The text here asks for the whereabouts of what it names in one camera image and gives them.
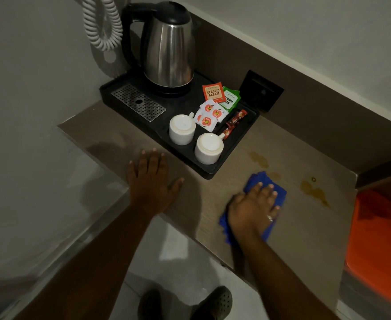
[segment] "orange chair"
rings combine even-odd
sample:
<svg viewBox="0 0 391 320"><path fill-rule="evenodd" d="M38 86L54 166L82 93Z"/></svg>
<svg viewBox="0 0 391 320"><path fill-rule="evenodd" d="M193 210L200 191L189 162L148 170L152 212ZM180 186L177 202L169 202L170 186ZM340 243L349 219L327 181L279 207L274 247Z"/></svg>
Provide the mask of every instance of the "orange chair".
<svg viewBox="0 0 391 320"><path fill-rule="evenodd" d="M391 201L373 190L357 195L347 269L391 301Z"/></svg>

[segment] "hand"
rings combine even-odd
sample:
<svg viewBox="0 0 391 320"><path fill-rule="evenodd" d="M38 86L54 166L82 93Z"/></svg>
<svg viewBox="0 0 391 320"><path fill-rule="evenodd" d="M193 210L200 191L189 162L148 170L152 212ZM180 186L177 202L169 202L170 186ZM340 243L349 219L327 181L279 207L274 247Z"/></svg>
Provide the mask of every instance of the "hand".
<svg viewBox="0 0 391 320"><path fill-rule="evenodd" d="M137 170L130 161L127 168L127 181L130 185L130 205L145 211L150 216L162 213L177 198L183 178L177 179L168 188L168 166L165 154L152 150L149 162L145 150L139 158Z"/></svg>
<svg viewBox="0 0 391 320"><path fill-rule="evenodd" d="M277 197L274 185L261 188L262 183L258 183L249 193L235 195L228 207L228 222L237 241L247 235L261 236L277 216L279 207L273 206Z"/></svg>

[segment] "coffee stain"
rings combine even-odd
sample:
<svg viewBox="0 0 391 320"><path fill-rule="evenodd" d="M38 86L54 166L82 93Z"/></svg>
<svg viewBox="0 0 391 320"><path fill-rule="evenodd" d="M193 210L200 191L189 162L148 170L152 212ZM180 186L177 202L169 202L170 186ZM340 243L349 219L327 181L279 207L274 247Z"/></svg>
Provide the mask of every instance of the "coffee stain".
<svg viewBox="0 0 391 320"><path fill-rule="evenodd" d="M269 176L269 178L271 178L274 182L277 182L277 181L281 180L281 175L278 174L277 172L268 173L268 176Z"/></svg>
<svg viewBox="0 0 391 320"><path fill-rule="evenodd" d="M249 153L249 156L252 161L257 163L262 168L268 168L270 165L268 164L268 161L265 157L259 155L256 151L251 151Z"/></svg>
<svg viewBox="0 0 391 320"><path fill-rule="evenodd" d="M300 188L306 195L310 195L316 199L319 199L324 206L330 208L330 205L326 200L326 194L322 189L313 188L312 185L307 181L302 181Z"/></svg>

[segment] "finger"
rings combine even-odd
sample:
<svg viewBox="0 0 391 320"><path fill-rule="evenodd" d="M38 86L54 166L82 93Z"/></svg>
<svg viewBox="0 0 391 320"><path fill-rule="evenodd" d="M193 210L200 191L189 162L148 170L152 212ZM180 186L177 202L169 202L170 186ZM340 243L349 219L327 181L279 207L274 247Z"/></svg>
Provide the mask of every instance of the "finger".
<svg viewBox="0 0 391 320"><path fill-rule="evenodd" d="M269 213L269 216L271 217L271 219L275 220L277 218L277 215L278 215L279 211L280 211L280 207L279 206L273 207L273 209Z"/></svg>
<svg viewBox="0 0 391 320"><path fill-rule="evenodd" d="M171 189L168 192L169 204L173 203L176 200L176 198L180 192L180 188L182 187L183 181L184 181L184 178L181 177L181 178L177 179L173 183L173 185L171 186Z"/></svg>
<svg viewBox="0 0 391 320"><path fill-rule="evenodd" d="M168 174L168 165L166 155L164 153L160 156L160 164L158 166L158 174L167 175Z"/></svg>
<svg viewBox="0 0 391 320"><path fill-rule="evenodd" d="M256 199L261 188L262 188L262 182L259 182L249 191L247 195L253 199Z"/></svg>
<svg viewBox="0 0 391 320"><path fill-rule="evenodd" d="M147 160L145 150L142 150L142 154L139 158L138 176L145 175L147 172Z"/></svg>
<svg viewBox="0 0 391 320"><path fill-rule="evenodd" d="M158 170L158 152L157 148L152 149L151 157L148 163L148 174L157 174Z"/></svg>
<svg viewBox="0 0 391 320"><path fill-rule="evenodd" d="M231 208L235 207L245 198L245 196L246 194L244 194L243 192L234 195L233 199L231 200L230 207Z"/></svg>
<svg viewBox="0 0 391 320"><path fill-rule="evenodd" d="M264 187L258 195L258 199L263 203L267 202L267 199L271 196L273 192L274 185L269 184L268 186Z"/></svg>
<svg viewBox="0 0 391 320"><path fill-rule="evenodd" d="M129 185L132 185L132 182L136 178L136 172L135 172L135 166L133 164L133 161L129 161L129 164L127 165L127 183Z"/></svg>
<svg viewBox="0 0 391 320"><path fill-rule="evenodd" d="M271 196L267 198L267 202L269 206L274 206L275 199L277 199L277 191L273 191Z"/></svg>

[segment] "kettle handle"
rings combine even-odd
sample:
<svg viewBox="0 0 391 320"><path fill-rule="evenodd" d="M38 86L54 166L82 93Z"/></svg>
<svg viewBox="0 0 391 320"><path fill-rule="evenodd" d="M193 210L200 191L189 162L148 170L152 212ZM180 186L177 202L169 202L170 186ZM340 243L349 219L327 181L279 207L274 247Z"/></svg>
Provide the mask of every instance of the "kettle handle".
<svg viewBox="0 0 391 320"><path fill-rule="evenodd" d="M123 55L126 61L133 68L140 68L135 55L133 55L132 47L130 43L130 26L134 22L147 22L149 21L155 12L154 3L130 3L122 12L121 22L123 25L123 39L121 41L121 48L123 49Z"/></svg>

